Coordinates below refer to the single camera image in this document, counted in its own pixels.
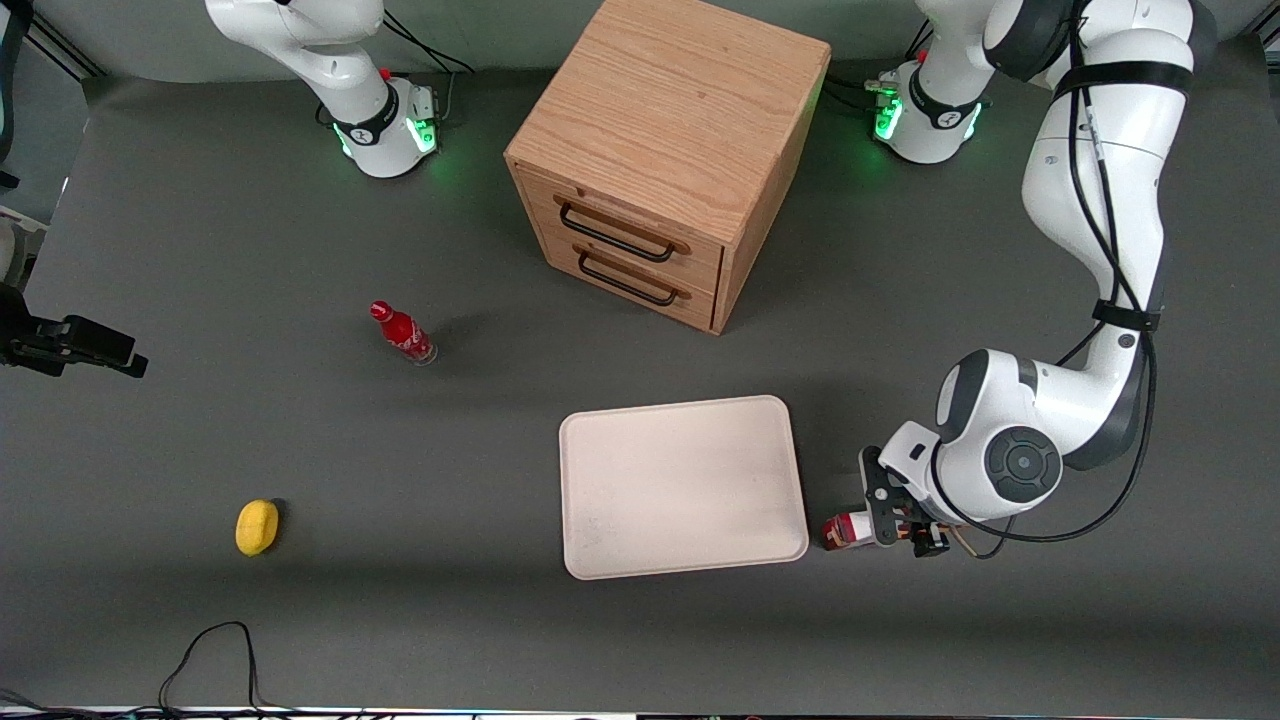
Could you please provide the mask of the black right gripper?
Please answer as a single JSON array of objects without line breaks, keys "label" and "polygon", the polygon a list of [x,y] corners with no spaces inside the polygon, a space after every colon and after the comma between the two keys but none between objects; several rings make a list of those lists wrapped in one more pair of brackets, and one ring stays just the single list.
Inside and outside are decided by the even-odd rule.
[{"label": "black right gripper", "polygon": [[32,316],[23,293],[1,284],[1,364],[60,377],[72,365],[100,366],[140,379],[148,359],[134,354],[134,338],[84,316],[64,318],[64,350],[50,354],[38,334],[41,320]]}]

